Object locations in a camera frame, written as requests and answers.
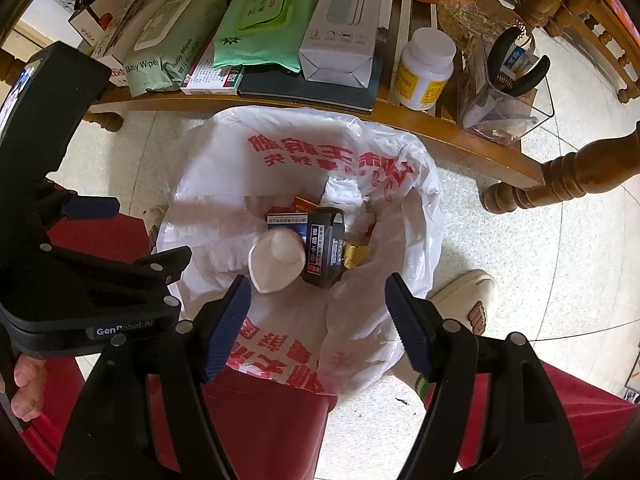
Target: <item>discarded black box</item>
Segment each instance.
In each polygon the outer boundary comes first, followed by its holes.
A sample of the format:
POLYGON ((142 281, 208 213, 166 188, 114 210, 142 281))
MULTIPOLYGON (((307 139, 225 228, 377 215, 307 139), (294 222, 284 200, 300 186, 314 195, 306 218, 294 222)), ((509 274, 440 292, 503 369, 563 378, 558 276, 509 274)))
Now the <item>discarded black box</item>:
POLYGON ((342 272, 344 217, 335 207, 319 207, 308 214, 306 264, 302 279, 317 286, 331 286, 342 272))

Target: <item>human hand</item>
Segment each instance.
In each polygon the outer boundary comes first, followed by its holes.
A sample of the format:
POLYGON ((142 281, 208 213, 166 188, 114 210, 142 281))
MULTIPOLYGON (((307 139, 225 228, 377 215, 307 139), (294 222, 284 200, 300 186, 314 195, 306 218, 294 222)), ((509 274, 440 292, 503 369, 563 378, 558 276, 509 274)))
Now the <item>human hand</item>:
MULTIPOLYGON (((20 388, 11 400, 14 415, 24 422, 33 420, 42 410, 44 383, 47 379, 45 361, 22 354, 14 368, 14 381, 20 388)), ((0 377, 0 393, 4 393, 4 380, 0 377)))

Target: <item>white product box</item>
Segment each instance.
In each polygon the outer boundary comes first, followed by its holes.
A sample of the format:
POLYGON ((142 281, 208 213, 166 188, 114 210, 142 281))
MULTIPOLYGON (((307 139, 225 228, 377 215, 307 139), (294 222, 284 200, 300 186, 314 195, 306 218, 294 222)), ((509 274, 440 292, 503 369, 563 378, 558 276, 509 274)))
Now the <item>white product box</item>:
POLYGON ((95 46, 113 18, 129 0, 95 0, 88 7, 76 11, 69 23, 87 43, 95 46))
POLYGON ((305 79, 369 86, 380 0, 319 0, 302 44, 305 79))
POLYGON ((111 68, 111 81, 116 86, 128 86, 124 60, 145 25, 168 0, 131 0, 113 19, 95 45, 91 57, 111 68))
POLYGON ((213 39, 191 67, 189 75, 180 87, 187 95, 196 94, 238 94, 242 79, 241 66, 213 68, 213 39))

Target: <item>light green wipes package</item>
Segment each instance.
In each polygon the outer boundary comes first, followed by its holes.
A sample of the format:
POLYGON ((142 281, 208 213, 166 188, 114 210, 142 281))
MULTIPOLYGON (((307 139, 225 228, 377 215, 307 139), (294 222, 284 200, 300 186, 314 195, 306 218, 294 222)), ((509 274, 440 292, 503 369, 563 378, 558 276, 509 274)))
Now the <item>light green wipes package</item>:
POLYGON ((225 13, 225 0, 169 0, 145 25, 124 62, 133 97, 179 90, 196 56, 225 13))
POLYGON ((277 63, 300 72, 298 49, 318 0, 232 0, 213 39, 213 67, 277 63))

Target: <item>white wall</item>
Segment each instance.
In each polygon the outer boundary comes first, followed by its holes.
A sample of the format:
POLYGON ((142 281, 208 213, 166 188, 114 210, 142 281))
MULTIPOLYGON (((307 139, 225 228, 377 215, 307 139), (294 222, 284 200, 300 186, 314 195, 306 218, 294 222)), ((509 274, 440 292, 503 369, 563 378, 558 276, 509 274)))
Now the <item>white wall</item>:
POLYGON ((20 20, 53 41, 63 41, 77 47, 82 37, 69 25, 70 16, 69 12, 54 0, 33 0, 20 20))

